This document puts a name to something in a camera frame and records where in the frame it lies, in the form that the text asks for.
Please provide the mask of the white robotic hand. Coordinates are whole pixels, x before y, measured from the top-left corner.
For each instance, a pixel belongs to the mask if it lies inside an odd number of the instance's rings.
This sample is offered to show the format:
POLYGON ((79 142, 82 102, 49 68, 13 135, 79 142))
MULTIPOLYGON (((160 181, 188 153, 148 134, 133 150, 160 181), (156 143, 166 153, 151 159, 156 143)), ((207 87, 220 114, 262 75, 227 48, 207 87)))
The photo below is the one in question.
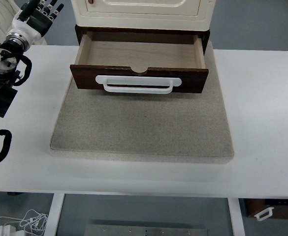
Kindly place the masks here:
POLYGON ((45 6, 46 2, 47 0, 30 0, 23 4, 21 10, 17 12, 12 20, 11 33, 24 36, 26 41, 42 41, 53 20, 57 18, 64 7, 64 4, 61 3, 50 16, 47 16, 45 14, 51 12, 57 0, 52 0, 45 6))

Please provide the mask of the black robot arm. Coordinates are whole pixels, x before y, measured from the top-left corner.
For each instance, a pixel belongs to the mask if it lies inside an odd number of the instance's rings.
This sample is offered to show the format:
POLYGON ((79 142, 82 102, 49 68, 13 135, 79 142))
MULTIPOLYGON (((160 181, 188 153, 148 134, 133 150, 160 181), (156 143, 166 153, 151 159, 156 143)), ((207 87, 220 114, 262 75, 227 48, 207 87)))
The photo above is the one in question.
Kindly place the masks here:
POLYGON ((0 117, 4 117, 17 90, 30 76, 32 62, 24 53, 44 42, 64 5, 52 0, 30 0, 22 7, 0 0, 0 117))

